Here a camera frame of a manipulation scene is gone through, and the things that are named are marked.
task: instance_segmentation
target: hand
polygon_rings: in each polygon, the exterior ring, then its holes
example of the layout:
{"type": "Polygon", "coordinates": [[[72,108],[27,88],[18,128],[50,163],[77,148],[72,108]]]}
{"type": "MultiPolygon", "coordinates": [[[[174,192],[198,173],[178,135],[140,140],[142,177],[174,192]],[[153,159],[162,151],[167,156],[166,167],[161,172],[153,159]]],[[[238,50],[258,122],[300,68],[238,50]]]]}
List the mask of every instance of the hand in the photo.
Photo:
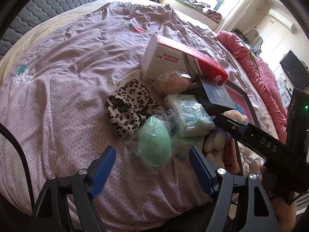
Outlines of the hand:
{"type": "MultiPolygon", "coordinates": [[[[265,169],[265,167],[261,167],[261,173],[263,173],[265,169]]],[[[279,231],[291,232],[296,222],[296,201],[288,205],[285,203],[284,199],[279,196],[271,201],[271,206],[278,220],[279,231]]]]}

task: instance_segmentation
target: silver bolt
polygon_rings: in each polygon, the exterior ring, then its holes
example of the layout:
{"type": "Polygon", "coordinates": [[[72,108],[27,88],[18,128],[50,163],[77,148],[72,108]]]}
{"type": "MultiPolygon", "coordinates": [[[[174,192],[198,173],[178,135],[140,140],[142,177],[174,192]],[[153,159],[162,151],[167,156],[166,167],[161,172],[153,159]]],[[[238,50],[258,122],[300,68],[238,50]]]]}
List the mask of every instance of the silver bolt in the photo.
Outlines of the silver bolt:
{"type": "Polygon", "coordinates": [[[48,176],[49,180],[53,180],[54,178],[56,178],[56,175],[54,175],[54,174],[51,174],[51,175],[48,176]]]}
{"type": "Polygon", "coordinates": [[[219,168],[219,169],[218,169],[218,173],[219,173],[219,174],[225,174],[226,171],[225,171],[224,168],[219,168]]]}
{"type": "Polygon", "coordinates": [[[256,174],[255,173],[251,173],[249,174],[249,177],[253,180],[255,180],[257,178],[256,174]]]}
{"type": "Polygon", "coordinates": [[[85,175],[86,173],[87,173],[87,169],[81,169],[81,170],[79,170],[78,171],[78,173],[80,174],[80,175],[85,175]]]}

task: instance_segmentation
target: mint green egg-shaped object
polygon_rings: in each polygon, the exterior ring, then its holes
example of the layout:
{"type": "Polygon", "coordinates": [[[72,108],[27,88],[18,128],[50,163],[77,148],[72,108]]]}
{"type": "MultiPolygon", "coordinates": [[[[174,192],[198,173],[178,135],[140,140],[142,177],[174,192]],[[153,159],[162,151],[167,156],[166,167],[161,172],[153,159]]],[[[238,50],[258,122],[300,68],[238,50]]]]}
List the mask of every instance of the mint green egg-shaped object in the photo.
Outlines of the mint green egg-shaped object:
{"type": "Polygon", "coordinates": [[[140,130],[138,137],[140,158],[150,167],[161,167],[171,159],[171,139],[165,126],[151,116],[140,130]]]}

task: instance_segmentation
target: quilted headboard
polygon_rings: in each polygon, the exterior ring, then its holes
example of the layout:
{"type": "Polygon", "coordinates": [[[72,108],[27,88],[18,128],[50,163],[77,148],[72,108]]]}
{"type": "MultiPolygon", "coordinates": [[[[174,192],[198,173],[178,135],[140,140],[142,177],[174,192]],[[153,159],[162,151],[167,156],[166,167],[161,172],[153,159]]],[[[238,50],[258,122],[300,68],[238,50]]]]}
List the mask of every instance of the quilted headboard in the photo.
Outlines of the quilted headboard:
{"type": "Polygon", "coordinates": [[[19,38],[38,24],[62,12],[96,0],[30,0],[0,40],[0,60],[19,38]]]}

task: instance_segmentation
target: leopard print pouch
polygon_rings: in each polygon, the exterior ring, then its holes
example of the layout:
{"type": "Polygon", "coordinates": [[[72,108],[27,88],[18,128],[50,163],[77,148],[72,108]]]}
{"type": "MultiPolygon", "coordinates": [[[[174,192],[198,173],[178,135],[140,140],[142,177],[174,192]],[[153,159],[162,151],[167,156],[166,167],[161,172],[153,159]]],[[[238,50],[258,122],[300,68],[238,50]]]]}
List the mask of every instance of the leopard print pouch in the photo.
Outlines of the leopard print pouch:
{"type": "Polygon", "coordinates": [[[146,120],[160,110],[156,99],[143,83],[137,79],[126,83],[107,98],[105,110],[112,125],[121,138],[127,138],[136,132],[146,120]]]}

